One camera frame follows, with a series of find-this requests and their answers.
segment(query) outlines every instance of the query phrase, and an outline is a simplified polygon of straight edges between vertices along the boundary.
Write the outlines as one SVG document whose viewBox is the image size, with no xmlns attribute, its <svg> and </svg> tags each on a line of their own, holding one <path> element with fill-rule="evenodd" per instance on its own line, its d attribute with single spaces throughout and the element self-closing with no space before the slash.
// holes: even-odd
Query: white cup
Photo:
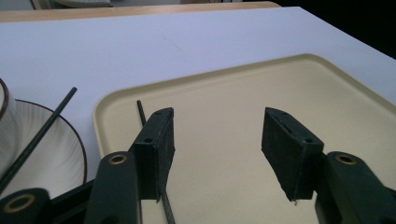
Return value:
<svg viewBox="0 0 396 224">
<path fill-rule="evenodd" d="M 0 177 L 14 162 L 21 147 L 21 118 L 15 99 L 0 78 Z"/>
</svg>

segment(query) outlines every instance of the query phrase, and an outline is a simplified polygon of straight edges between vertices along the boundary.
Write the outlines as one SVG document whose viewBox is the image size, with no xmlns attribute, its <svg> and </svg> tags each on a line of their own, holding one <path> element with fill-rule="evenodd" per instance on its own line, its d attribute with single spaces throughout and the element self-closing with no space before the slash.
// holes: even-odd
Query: tray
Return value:
<svg viewBox="0 0 396 224">
<path fill-rule="evenodd" d="M 146 117 L 175 109 L 168 196 L 177 223 L 318 223 L 314 201 L 289 203 L 261 152 L 264 108 L 291 113 L 325 143 L 354 154 L 396 189 L 396 106 L 305 54 L 115 91 L 93 113 L 102 156 L 127 150 Z M 145 223 L 166 223 L 143 201 Z"/>
</svg>

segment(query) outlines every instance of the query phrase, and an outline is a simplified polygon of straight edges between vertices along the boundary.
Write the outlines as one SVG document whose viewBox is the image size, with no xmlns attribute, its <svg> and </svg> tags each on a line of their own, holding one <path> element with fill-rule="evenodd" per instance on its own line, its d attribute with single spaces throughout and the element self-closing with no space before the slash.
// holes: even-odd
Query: white table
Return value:
<svg viewBox="0 0 396 224">
<path fill-rule="evenodd" d="M 299 7 L 0 23 L 0 77 L 15 98 L 55 108 L 100 160 L 95 104 L 135 85 L 313 53 L 396 104 L 396 61 Z"/>
</svg>

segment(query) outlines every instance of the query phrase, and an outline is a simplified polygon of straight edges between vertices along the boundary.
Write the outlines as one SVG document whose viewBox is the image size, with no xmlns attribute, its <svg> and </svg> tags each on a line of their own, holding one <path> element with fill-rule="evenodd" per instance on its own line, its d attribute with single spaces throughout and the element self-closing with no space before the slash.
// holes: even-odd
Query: chopstick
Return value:
<svg viewBox="0 0 396 224">
<path fill-rule="evenodd" d="M 32 141 L 30 141 L 27 147 L 23 150 L 21 155 L 14 161 L 14 163 L 12 163 L 10 167 L 8 167 L 5 174 L 0 179 L 0 194 L 3 193 L 9 182 L 11 182 L 15 174 L 21 169 L 25 161 L 29 158 L 30 154 L 32 154 L 35 147 L 40 143 L 41 139 L 47 133 L 53 122 L 60 116 L 62 110 L 64 110 L 67 103 L 69 103 L 70 99 L 73 97 L 76 91 L 77 88 L 73 87 L 72 90 L 64 97 L 62 102 L 58 105 L 58 107 L 52 113 L 49 119 L 44 123 L 44 125 L 41 127 L 41 129 L 38 131 Z"/>
<path fill-rule="evenodd" d="M 139 110 L 140 120 L 142 121 L 142 125 L 146 124 L 146 116 L 145 111 L 143 110 L 142 102 L 140 100 L 136 101 L 137 109 Z M 165 216 L 168 224 L 176 224 L 175 218 L 173 216 L 172 207 L 169 203 L 168 194 L 166 193 L 166 189 L 162 192 L 163 198 L 163 210 L 165 211 Z"/>
</svg>

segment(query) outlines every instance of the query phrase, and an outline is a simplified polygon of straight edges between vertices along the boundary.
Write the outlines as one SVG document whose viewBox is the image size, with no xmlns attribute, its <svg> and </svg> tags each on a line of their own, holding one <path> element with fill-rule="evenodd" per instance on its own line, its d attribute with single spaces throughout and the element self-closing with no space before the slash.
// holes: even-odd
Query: wooden table edge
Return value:
<svg viewBox="0 0 396 224">
<path fill-rule="evenodd" d="M 187 4 L 143 7 L 100 7 L 77 9 L 44 9 L 24 11 L 0 11 L 0 22 L 8 21 L 53 21 L 97 17 L 114 17 L 130 15 L 166 14 L 178 12 L 237 10 L 280 7 L 273 2 L 237 2 L 213 4 Z"/>
</svg>

